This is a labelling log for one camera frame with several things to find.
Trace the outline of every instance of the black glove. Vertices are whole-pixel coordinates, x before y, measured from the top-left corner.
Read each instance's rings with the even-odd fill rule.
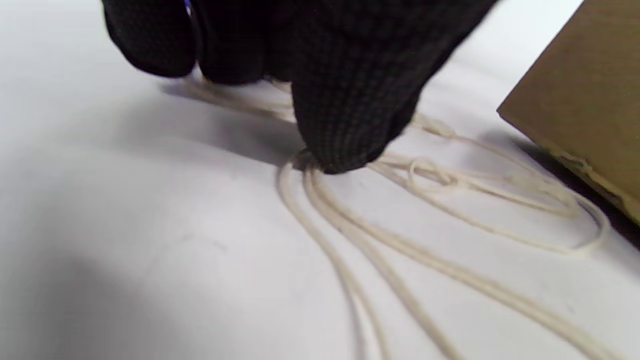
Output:
[[[298,128],[327,173],[374,161],[422,87],[496,0],[103,0],[137,68],[226,85],[292,81]]]

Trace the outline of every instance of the knit glove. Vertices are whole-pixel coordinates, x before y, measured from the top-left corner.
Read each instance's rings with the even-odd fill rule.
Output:
[[[298,129],[329,174],[365,166],[411,121],[424,84],[496,0],[102,0],[142,71],[292,81]]]

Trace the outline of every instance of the brown cardboard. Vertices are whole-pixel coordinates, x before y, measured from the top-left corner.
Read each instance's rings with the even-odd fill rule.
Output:
[[[585,0],[498,112],[640,224],[640,0]]]

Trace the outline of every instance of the cotton cord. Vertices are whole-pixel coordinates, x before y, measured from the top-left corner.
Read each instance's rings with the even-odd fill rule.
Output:
[[[284,86],[279,86],[278,88],[281,88],[283,91],[288,90]],[[232,104],[233,106],[231,106],[238,110],[256,112],[257,109],[260,110],[262,105],[265,105],[258,103],[247,105],[242,102],[242,100],[246,102],[246,99],[227,96],[226,92],[223,93],[224,96],[221,96],[224,101],[221,101],[218,99],[218,93],[205,94],[204,92],[207,91],[205,87],[200,87],[200,90],[203,91],[198,92],[198,97],[203,100],[213,102],[214,104],[221,104],[221,102],[224,103],[225,101],[241,102],[240,104],[234,103]],[[286,104],[281,105],[283,108],[291,106]],[[279,115],[281,115],[282,112],[271,111],[273,108],[274,107],[267,107],[269,114],[280,118]],[[518,165],[520,168],[525,170],[526,175],[497,176],[495,174],[486,174],[482,172],[453,170],[440,166],[427,158],[411,159],[392,153],[386,153],[378,161],[370,164],[368,167],[371,170],[386,177],[399,186],[402,186],[408,192],[436,208],[467,222],[471,226],[488,231],[489,233],[511,238],[519,243],[523,243],[537,249],[562,255],[584,255],[597,248],[606,239],[606,234],[611,228],[608,218],[591,201],[566,188],[556,180],[542,175],[528,164],[516,159],[504,151],[501,151],[500,149],[457,135],[449,126],[446,126],[444,123],[439,121],[428,119],[422,114],[416,114],[411,126],[450,140],[467,142],[479,146]],[[414,241],[406,239],[400,234],[393,233],[392,231],[380,226],[373,225],[358,216],[354,211],[342,204],[331,193],[331,191],[329,191],[328,187],[322,181],[324,174],[321,169],[318,167],[317,163],[313,159],[310,159],[309,155],[303,151],[300,154],[297,154],[291,161],[287,162],[287,164],[281,169],[278,176],[278,191],[280,192],[280,196],[287,209],[289,209],[292,215],[298,220],[330,260],[338,278],[344,285],[344,289],[347,291],[349,298],[359,301],[363,306],[367,317],[371,321],[378,348],[381,357],[384,360],[391,359],[390,350],[388,349],[388,341],[378,314],[371,304],[370,298],[362,289],[362,286],[357,281],[355,275],[349,269],[346,262],[342,259],[339,252],[335,247],[333,247],[331,242],[327,240],[324,234],[313,224],[313,221],[311,221],[311,219],[305,214],[295,200],[295,196],[292,194],[291,173],[295,163],[302,168],[303,189],[312,207],[322,215],[329,224],[336,228],[336,230],[355,245],[372,263],[382,278],[384,278],[390,288],[404,304],[405,308],[407,308],[408,312],[420,325],[420,328],[432,339],[439,351],[449,360],[464,360],[466,357],[463,357],[454,344],[452,344],[439,330],[437,324],[428,316],[425,310],[423,310],[422,306],[413,296],[410,289],[389,265],[384,256],[378,250],[377,246],[375,246],[374,242],[378,242],[386,247],[394,249],[400,254],[403,254],[406,257],[519,312],[520,314],[546,327],[560,338],[566,340],[570,345],[582,352],[590,360],[623,360],[620,355],[609,350],[605,345],[601,344],[588,333],[525,296],[520,295],[489,278],[483,277],[482,275],[474,273],[471,270],[467,270],[460,265],[441,258],[428,249],[417,245]],[[398,170],[406,172],[406,176],[399,175],[397,173]],[[439,183],[440,185],[426,187],[418,182],[418,177]],[[537,192],[558,201],[562,206],[552,207],[521,195],[517,195],[513,192],[508,192],[495,186],[490,186],[484,181],[510,184],[524,190]],[[524,238],[502,229],[497,229],[483,224],[468,215],[446,206],[444,203],[436,200],[432,196],[434,193],[451,192],[462,188],[493,195],[494,197],[504,199],[515,204],[532,209],[538,209],[540,211],[546,211],[559,216],[574,217],[579,213],[579,208],[582,208],[595,219],[599,230],[594,239],[587,241],[578,247],[560,247],[538,240]]]

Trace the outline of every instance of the glove finger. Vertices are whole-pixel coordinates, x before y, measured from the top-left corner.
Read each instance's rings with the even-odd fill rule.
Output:
[[[298,29],[298,128],[325,172],[374,161],[411,121],[426,81],[495,0],[315,2]]]
[[[304,0],[274,0],[266,19],[266,73],[291,81],[293,34]]]
[[[112,41],[138,69],[166,77],[189,74],[195,40],[183,0],[103,0]]]
[[[214,83],[253,83],[264,75],[263,0],[191,0],[202,74]]]

